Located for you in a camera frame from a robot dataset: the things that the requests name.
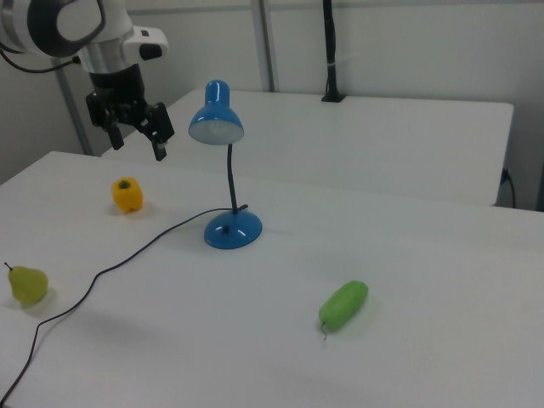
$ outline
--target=lamp shade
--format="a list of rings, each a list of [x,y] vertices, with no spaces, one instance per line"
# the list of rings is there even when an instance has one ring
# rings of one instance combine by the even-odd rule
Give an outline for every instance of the lamp shade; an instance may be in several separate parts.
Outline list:
[[[240,118],[230,109],[226,82],[215,80],[207,84],[204,107],[193,117],[189,135],[206,145],[230,145],[244,136]]]

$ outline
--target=toy vegetable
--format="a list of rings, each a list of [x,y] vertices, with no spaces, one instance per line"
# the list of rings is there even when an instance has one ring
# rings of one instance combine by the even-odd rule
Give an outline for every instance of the toy vegetable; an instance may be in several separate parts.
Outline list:
[[[119,178],[111,185],[111,196],[116,206],[125,213],[139,210],[144,204],[144,194],[136,178]]]
[[[361,307],[368,294],[368,286],[360,281],[346,283],[320,309],[320,322],[334,332],[346,323]]]

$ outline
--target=pepper stem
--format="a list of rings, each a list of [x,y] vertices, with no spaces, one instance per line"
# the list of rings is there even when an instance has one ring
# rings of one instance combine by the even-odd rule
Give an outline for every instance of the pepper stem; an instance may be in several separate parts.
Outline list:
[[[130,183],[127,180],[122,180],[121,183],[119,183],[119,188],[121,190],[129,189]]]

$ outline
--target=toy fruit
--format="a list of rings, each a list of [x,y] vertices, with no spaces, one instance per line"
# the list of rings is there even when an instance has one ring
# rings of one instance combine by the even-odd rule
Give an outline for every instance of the toy fruit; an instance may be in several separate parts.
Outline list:
[[[346,283],[320,309],[320,322],[335,331],[359,310],[366,299],[368,286],[358,280]]]
[[[119,178],[111,185],[111,196],[116,206],[125,213],[138,211],[144,204],[144,195],[136,178]]]
[[[48,292],[48,277],[39,269],[24,266],[9,268],[9,283],[14,298],[23,304],[30,305],[39,302]]]

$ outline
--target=lamp base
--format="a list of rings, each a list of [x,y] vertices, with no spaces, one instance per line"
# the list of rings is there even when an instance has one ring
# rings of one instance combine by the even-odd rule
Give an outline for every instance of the lamp base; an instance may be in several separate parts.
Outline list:
[[[224,212],[206,226],[204,239],[214,248],[235,249],[255,241],[262,231],[263,224],[255,214]]]

